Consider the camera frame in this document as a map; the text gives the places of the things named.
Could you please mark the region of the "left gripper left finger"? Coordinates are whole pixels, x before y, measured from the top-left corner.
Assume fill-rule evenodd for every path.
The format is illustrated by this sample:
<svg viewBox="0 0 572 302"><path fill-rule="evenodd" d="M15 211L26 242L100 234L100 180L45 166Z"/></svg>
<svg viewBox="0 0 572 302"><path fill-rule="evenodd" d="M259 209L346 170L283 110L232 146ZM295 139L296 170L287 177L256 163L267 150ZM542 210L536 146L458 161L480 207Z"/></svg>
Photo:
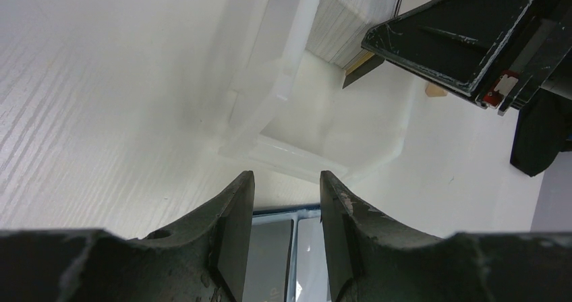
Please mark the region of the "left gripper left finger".
<svg viewBox="0 0 572 302"><path fill-rule="evenodd" d="M102 229L1 231L2 301L241 301L255 179L142 239Z"/></svg>

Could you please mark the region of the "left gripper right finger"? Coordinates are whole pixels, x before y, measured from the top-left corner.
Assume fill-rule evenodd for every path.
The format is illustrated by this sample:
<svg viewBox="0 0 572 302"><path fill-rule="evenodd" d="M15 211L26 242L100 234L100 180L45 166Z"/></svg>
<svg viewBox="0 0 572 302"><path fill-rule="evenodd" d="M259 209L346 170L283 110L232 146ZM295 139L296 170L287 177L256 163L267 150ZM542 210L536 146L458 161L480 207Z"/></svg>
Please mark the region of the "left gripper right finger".
<svg viewBox="0 0 572 302"><path fill-rule="evenodd" d="M570 301L571 234L456 233L441 239L320 174L333 301Z"/></svg>

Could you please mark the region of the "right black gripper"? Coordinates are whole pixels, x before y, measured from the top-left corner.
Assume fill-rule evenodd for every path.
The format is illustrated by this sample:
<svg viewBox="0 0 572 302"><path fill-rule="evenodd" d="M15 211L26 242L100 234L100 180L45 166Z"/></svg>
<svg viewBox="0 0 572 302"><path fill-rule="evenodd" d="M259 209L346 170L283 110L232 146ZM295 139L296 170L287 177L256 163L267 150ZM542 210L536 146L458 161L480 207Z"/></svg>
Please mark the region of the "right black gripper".
<svg viewBox="0 0 572 302"><path fill-rule="evenodd" d="M362 48L517 110L510 163L528 176L571 150L571 0L431 0L369 29Z"/></svg>

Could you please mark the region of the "blue leather card holder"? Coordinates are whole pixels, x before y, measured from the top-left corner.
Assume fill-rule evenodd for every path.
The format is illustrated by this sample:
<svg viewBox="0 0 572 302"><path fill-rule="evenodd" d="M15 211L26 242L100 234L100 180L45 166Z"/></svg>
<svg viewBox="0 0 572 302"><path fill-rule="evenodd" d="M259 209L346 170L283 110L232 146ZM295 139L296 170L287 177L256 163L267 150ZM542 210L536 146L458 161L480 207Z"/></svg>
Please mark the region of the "blue leather card holder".
<svg viewBox="0 0 572 302"><path fill-rule="evenodd" d="M331 301L317 205L255 211L243 301Z"/></svg>

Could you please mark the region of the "plain black credit card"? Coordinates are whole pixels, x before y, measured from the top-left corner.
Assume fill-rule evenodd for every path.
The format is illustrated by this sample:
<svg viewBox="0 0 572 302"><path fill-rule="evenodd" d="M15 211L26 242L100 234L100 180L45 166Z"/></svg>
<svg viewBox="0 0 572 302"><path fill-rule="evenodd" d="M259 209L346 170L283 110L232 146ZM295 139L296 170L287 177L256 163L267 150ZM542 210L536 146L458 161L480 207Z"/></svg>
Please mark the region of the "plain black credit card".
<svg viewBox="0 0 572 302"><path fill-rule="evenodd" d="M346 70L345 79L342 88L346 88L355 81L359 80L372 70L376 69L385 62L383 57L374 53L366 53L361 59L354 63Z"/></svg>

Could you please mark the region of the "clear plastic card box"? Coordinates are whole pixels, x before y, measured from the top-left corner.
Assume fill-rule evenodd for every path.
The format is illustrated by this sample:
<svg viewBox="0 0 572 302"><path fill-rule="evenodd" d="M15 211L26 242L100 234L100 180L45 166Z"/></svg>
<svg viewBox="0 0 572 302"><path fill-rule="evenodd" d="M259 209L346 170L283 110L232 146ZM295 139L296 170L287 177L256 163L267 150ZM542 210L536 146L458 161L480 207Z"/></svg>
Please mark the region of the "clear plastic card box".
<svg viewBox="0 0 572 302"><path fill-rule="evenodd" d="M403 150L426 82L388 62L342 88L346 69L306 50L320 0L229 0L231 97L219 153L315 182L359 181ZM401 0L397 15L430 0Z"/></svg>

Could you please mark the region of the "black VIP credit card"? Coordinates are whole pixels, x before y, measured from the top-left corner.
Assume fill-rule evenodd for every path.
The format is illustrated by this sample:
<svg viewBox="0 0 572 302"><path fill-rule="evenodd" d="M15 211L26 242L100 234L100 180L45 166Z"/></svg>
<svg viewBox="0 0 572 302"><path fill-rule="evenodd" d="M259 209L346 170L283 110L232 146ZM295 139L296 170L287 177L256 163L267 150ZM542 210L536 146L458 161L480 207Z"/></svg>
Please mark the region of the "black VIP credit card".
<svg viewBox="0 0 572 302"><path fill-rule="evenodd" d="M292 233L292 220L252 226L243 301L286 300Z"/></svg>

